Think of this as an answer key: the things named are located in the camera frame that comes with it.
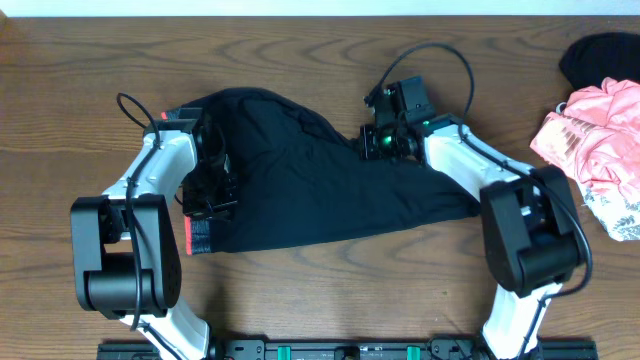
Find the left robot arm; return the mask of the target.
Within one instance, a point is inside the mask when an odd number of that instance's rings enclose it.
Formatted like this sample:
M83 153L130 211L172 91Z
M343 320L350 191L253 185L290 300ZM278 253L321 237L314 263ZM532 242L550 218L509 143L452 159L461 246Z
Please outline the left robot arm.
M101 195L70 209L76 296L141 332L163 359L221 359L210 325L182 297L182 268L169 207L183 194L189 221L226 225L236 180L219 125L209 120L154 122L135 160Z

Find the black leggings red waistband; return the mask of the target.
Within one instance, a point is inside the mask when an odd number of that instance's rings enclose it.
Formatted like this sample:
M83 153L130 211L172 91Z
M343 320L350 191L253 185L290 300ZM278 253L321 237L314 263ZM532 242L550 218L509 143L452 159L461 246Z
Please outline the black leggings red waistband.
M231 219L185 221L190 255L342 241L480 211L446 174L410 161L361 160L324 117L269 90L229 88L187 105L221 131L238 177Z

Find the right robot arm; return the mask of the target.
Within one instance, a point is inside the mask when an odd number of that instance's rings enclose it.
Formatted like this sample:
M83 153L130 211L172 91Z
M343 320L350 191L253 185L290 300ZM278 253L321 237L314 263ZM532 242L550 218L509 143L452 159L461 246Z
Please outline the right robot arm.
M480 204L485 257L496 294L475 359L543 359L537 338L551 301L591 255L567 178L553 166L515 161L478 139L463 120L438 114L423 81L374 87L373 123L360 129L366 160L413 159L454 180Z

